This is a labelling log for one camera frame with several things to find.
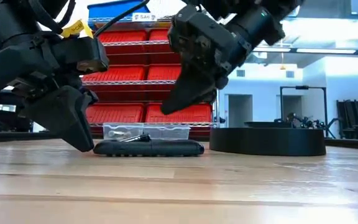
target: yellow tag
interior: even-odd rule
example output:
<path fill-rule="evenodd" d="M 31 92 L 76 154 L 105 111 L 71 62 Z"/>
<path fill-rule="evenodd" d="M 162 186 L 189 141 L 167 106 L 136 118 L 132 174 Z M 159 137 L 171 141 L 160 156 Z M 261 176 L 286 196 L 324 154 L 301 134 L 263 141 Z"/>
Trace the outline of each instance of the yellow tag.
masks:
<path fill-rule="evenodd" d="M 70 35 L 76 35 L 81 33 L 82 31 L 85 31 L 85 34 L 88 37 L 93 38 L 93 34 L 92 34 L 92 30 L 91 28 L 87 25 L 87 23 L 83 22 L 82 20 L 78 20 L 76 21 L 73 25 L 64 28 L 63 32 L 60 34 L 64 37 L 69 37 Z"/>

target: clear plastic container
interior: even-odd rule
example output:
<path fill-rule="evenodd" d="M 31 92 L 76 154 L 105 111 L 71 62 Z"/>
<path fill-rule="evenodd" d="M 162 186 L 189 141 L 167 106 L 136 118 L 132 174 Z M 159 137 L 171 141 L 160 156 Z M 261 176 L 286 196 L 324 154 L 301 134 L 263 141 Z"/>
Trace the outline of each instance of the clear plastic container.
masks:
<path fill-rule="evenodd" d="M 103 138 L 121 141 L 140 136 L 143 133 L 143 127 L 142 123 L 104 123 Z"/>
<path fill-rule="evenodd" d="M 144 124 L 143 133 L 151 139 L 180 140 L 188 139 L 190 125 L 182 124 Z"/>

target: shelf label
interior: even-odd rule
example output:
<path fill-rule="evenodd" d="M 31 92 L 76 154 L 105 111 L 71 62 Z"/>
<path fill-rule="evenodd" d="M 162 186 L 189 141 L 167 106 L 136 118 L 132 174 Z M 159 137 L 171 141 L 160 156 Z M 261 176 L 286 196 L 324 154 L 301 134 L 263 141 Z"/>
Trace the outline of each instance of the shelf label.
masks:
<path fill-rule="evenodd" d="M 151 13 L 135 12 L 132 15 L 133 22 L 156 22 L 157 16 Z"/>

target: metal frame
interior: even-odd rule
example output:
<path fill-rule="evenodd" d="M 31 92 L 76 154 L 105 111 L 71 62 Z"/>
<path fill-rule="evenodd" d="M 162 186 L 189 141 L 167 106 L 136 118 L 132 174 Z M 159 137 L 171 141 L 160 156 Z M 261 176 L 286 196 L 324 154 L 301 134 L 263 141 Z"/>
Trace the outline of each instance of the metal frame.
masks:
<path fill-rule="evenodd" d="M 209 128 L 215 127 L 218 123 L 141 123 L 141 124 L 182 124 L 182 125 L 189 125 L 192 128 Z M 103 127 L 103 123 L 91 123 L 89 124 L 92 128 L 100 128 Z"/>
<path fill-rule="evenodd" d="M 107 42 L 103 43 L 105 47 L 118 46 L 138 46 L 138 45 L 165 45 L 169 44 L 168 40 L 145 40 L 145 41 L 130 41 L 130 42 Z"/>
<path fill-rule="evenodd" d="M 157 22 L 171 22 L 172 21 L 172 17 L 173 16 L 165 16 L 161 19 L 158 19 Z M 114 19 L 115 17 L 100 17 L 100 18 L 89 18 L 88 21 L 89 22 L 109 22 L 112 19 Z M 121 19 L 119 22 L 130 22 L 130 23 L 144 23 L 144 22 L 133 22 L 132 21 L 132 17 L 131 16 L 127 16 L 124 17 L 123 19 Z"/>
<path fill-rule="evenodd" d="M 324 119 L 326 125 L 328 125 L 328 112 L 327 112 L 327 88 L 326 87 L 316 87 L 316 86 L 281 86 L 280 87 L 280 104 L 281 104 L 281 119 L 284 120 L 284 104 L 283 104 L 283 89 L 296 89 L 296 90 L 310 90 L 310 89 L 320 89 L 324 93 Z"/>
<path fill-rule="evenodd" d="M 215 115 L 216 115 L 216 127 L 221 127 L 221 114 L 219 110 L 219 103 L 220 103 L 220 91 L 216 90 L 216 101 L 215 101 Z"/>
<path fill-rule="evenodd" d="M 85 81 L 83 85 L 174 85 L 175 82 L 176 80 Z"/>

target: ceiling light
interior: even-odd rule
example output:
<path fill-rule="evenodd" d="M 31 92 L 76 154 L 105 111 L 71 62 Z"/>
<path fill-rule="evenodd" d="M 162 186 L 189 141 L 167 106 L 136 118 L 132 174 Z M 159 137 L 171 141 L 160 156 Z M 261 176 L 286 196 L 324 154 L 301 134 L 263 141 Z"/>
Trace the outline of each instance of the ceiling light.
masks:
<path fill-rule="evenodd" d="M 354 54 L 356 50 L 345 49 L 298 49 L 299 53 L 312 53 L 312 54 Z"/>
<path fill-rule="evenodd" d="M 280 48 L 280 47 L 256 47 L 254 52 L 290 52 L 289 48 Z"/>

